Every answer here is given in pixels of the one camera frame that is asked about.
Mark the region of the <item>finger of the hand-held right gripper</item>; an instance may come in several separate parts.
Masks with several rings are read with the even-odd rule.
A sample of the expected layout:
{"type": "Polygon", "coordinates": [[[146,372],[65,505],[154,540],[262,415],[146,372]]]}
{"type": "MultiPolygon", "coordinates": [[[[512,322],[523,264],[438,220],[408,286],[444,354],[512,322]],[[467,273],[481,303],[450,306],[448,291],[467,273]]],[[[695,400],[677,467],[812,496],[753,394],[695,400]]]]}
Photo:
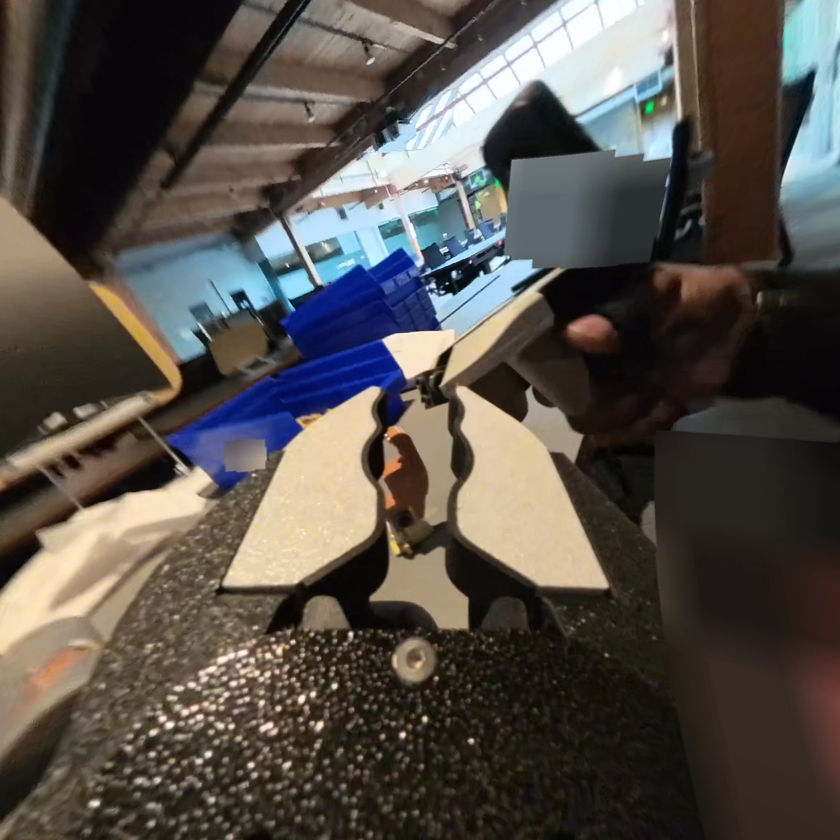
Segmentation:
{"type": "Polygon", "coordinates": [[[445,371],[455,341],[452,329],[397,332],[386,337],[385,347],[405,381],[399,393],[412,392],[422,378],[445,371]]]}
{"type": "Polygon", "coordinates": [[[554,313],[540,287],[525,290],[461,335],[452,345],[438,390],[453,396],[516,359],[554,326],[554,313]]]}

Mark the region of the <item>brown toy brick model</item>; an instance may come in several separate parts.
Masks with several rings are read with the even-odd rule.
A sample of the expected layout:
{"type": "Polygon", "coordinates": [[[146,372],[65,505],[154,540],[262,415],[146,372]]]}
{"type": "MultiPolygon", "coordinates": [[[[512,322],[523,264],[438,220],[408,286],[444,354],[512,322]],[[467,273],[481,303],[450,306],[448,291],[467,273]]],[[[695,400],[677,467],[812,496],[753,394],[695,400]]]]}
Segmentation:
{"type": "Polygon", "coordinates": [[[411,559],[432,534],[426,517],[429,478],[425,463],[411,436],[399,426],[390,426],[385,440],[395,456],[384,466],[385,519],[397,555],[411,559]]]}

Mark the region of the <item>person's right forearm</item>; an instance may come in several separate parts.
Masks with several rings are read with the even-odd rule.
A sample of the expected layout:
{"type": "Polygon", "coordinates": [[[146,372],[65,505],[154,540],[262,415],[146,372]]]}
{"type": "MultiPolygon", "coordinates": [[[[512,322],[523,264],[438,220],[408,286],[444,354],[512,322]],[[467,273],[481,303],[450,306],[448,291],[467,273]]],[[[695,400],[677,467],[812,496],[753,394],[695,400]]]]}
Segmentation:
{"type": "Polygon", "coordinates": [[[725,396],[839,417],[839,268],[751,269],[755,313],[725,396]]]}

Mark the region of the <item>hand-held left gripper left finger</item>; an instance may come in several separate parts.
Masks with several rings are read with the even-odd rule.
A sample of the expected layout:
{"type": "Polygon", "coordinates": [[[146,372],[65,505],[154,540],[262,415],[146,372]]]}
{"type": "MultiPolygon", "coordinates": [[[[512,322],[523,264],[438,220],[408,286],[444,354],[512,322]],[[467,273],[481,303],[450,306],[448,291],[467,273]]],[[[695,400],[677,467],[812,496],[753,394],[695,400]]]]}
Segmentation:
{"type": "Polygon", "coordinates": [[[370,386],[327,411],[281,454],[221,581],[236,595],[313,595],[354,615],[385,580],[386,392],[370,386]]]}

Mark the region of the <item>row of blue storage bins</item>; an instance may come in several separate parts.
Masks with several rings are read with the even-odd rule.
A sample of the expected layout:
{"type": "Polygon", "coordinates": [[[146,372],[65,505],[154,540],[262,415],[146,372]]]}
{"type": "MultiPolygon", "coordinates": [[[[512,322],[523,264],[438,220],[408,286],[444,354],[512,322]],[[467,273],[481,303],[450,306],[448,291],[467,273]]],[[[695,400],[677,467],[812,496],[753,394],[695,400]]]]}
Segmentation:
{"type": "Polygon", "coordinates": [[[407,352],[443,343],[441,325],[419,269],[399,249],[372,269],[355,268],[285,321],[301,364],[272,381],[266,426],[284,438],[300,420],[323,415],[370,387],[386,396],[387,423],[400,420],[407,352]]]}

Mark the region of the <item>dark grey panel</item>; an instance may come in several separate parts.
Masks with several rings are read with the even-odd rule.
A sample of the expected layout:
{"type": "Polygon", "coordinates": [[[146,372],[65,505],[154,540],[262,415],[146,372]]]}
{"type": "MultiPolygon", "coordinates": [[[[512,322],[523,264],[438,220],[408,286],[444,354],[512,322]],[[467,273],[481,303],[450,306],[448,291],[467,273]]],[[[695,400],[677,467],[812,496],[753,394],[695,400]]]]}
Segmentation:
{"type": "Polygon", "coordinates": [[[178,363],[114,289],[86,281],[1,199],[1,452],[55,414],[149,393],[172,398],[178,363]]]}

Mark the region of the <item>crumpled white paper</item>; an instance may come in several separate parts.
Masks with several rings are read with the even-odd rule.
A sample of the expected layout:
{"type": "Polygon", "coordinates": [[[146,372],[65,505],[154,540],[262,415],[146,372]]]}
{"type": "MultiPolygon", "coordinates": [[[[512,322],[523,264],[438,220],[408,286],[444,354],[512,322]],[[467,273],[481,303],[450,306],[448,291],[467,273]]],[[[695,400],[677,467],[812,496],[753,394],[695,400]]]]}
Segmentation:
{"type": "Polygon", "coordinates": [[[215,505],[201,469],[129,492],[38,531],[39,549],[2,589],[2,656],[34,634],[79,627],[109,640],[141,585],[215,505]]]}

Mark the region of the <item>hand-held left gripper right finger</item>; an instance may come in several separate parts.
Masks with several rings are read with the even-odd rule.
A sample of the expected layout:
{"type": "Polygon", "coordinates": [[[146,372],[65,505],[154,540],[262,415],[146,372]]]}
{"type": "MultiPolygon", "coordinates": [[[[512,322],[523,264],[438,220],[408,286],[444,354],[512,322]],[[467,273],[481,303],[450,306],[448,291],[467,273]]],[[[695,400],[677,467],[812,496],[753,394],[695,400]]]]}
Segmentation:
{"type": "Polygon", "coordinates": [[[448,578],[482,623],[499,599],[539,621],[544,599],[607,595],[603,570],[550,451],[519,421],[459,385],[453,438],[448,578]]]}

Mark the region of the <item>wooden post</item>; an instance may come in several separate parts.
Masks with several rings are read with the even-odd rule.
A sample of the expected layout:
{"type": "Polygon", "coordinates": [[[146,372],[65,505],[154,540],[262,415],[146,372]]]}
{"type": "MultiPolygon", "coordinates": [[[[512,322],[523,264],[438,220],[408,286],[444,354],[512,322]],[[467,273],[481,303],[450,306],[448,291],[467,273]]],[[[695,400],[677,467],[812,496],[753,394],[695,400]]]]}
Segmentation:
{"type": "Polygon", "coordinates": [[[784,2],[673,2],[679,113],[714,172],[701,188],[706,261],[780,256],[784,2]]]}

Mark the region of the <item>grey desk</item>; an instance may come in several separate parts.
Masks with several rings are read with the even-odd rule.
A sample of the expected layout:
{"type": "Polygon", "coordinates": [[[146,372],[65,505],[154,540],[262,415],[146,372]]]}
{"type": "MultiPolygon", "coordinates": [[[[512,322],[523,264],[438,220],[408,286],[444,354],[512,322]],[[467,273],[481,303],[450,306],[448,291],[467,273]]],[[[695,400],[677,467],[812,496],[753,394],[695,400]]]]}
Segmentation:
{"type": "MultiPolygon", "coordinates": [[[[435,307],[439,321],[445,329],[460,335],[506,302],[512,295],[511,288],[531,272],[529,261],[512,261],[491,276],[475,280],[458,294],[437,299],[435,307]]],[[[448,409],[446,406],[426,409],[418,390],[406,392],[404,396],[408,408],[401,418],[400,428],[410,435],[427,468],[427,517],[435,531],[411,559],[392,554],[385,582],[374,594],[374,600],[414,602],[427,610],[440,627],[466,627],[467,599],[451,584],[445,569],[448,531],[443,522],[448,493],[455,480],[450,468],[452,443],[447,430],[448,409]]],[[[583,510],[587,500],[583,489],[570,488],[570,493],[588,532],[592,532],[595,515],[607,514],[611,535],[618,539],[620,560],[629,559],[631,548],[656,551],[655,543],[650,539],[655,534],[651,512],[645,514],[644,527],[640,528],[629,521],[598,487],[593,495],[600,505],[588,512],[583,510]]]]}

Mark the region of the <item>person's right hand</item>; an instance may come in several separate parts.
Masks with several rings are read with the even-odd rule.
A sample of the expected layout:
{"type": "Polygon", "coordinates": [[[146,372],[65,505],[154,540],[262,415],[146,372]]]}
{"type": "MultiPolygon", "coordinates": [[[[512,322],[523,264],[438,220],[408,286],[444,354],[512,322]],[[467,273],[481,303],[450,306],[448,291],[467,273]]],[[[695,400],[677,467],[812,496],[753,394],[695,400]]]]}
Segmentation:
{"type": "Polygon", "coordinates": [[[669,430],[720,393],[755,320],[755,279],[736,266],[659,264],[647,287],[650,354],[625,350],[601,314],[588,313],[562,331],[586,359],[592,388],[587,409],[565,416],[575,432],[603,446],[669,430]]]}

